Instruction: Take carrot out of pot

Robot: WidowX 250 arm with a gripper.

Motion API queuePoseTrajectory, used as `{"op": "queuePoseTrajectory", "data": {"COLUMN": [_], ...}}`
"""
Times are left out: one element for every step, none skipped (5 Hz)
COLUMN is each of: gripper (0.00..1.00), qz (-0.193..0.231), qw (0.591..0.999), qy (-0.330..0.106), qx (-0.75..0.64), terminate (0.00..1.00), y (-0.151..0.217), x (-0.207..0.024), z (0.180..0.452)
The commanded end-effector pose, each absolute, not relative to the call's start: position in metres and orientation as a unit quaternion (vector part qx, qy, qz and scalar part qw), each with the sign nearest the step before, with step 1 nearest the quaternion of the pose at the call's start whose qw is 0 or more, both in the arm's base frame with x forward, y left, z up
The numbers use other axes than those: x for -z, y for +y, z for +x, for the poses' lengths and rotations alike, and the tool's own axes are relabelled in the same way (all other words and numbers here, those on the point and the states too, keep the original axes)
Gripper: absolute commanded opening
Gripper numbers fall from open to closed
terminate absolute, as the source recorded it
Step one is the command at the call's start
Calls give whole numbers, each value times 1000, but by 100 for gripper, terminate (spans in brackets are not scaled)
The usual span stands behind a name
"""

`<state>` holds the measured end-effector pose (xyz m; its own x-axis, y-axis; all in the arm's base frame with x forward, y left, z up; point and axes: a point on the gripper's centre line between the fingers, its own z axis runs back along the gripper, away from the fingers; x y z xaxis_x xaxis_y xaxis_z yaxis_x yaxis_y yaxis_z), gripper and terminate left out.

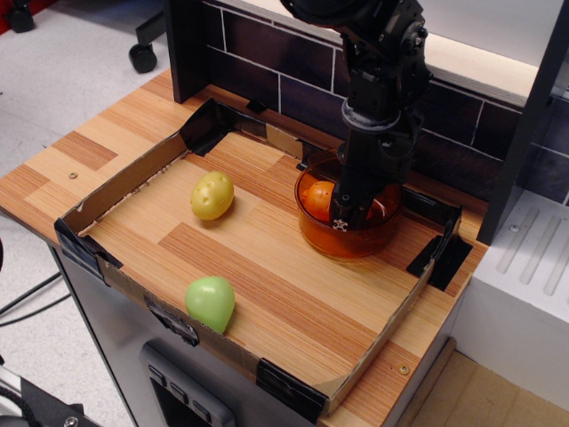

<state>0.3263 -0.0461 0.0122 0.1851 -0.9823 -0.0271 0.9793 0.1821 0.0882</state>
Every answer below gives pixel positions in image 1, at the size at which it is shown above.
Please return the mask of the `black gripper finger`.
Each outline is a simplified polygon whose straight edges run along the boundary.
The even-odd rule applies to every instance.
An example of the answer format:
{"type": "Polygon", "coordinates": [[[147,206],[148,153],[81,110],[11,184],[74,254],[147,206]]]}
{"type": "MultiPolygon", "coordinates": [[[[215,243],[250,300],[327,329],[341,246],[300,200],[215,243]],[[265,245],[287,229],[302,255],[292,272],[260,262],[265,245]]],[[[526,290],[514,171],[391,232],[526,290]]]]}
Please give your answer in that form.
{"type": "Polygon", "coordinates": [[[330,217],[334,230],[347,230],[350,224],[351,205],[334,199],[330,204],[330,217]]]}
{"type": "Polygon", "coordinates": [[[351,214],[350,228],[352,230],[362,229],[372,216],[373,211],[369,205],[360,205],[355,207],[351,214]]]}

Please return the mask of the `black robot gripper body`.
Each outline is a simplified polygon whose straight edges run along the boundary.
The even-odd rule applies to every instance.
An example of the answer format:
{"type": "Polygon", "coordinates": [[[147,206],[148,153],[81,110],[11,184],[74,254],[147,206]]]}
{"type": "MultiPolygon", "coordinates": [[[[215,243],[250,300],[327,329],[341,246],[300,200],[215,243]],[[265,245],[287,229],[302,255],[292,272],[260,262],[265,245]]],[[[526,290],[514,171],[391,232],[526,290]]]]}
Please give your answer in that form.
{"type": "Polygon", "coordinates": [[[348,138],[339,148],[341,177],[333,190],[333,200],[351,205],[351,214],[360,205],[371,206],[388,185],[406,182],[417,150],[423,115],[405,107],[377,119],[358,112],[345,101],[341,107],[348,138]]]}

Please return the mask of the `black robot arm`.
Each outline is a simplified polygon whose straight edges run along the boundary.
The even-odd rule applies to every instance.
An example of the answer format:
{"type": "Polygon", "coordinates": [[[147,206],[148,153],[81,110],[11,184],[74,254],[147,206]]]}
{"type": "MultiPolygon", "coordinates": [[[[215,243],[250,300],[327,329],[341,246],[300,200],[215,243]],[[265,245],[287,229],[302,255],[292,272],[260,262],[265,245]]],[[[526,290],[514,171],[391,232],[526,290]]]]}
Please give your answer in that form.
{"type": "Polygon", "coordinates": [[[285,1],[297,20],[341,35],[349,94],[341,115],[349,128],[337,157],[341,177],[330,204],[340,231],[363,228],[374,198],[403,184],[422,126],[413,104],[432,74],[425,61],[428,31],[416,1],[285,1]]]}

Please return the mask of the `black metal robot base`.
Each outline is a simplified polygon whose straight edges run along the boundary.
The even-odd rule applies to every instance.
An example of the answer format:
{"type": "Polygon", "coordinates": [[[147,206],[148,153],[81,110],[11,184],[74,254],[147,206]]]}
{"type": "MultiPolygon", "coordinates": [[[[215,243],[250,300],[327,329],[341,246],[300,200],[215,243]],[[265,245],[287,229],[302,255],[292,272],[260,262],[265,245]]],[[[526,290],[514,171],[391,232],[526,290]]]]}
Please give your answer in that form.
{"type": "Polygon", "coordinates": [[[66,404],[4,366],[1,359],[2,426],[99,426],[82,404],[66,404]]]}

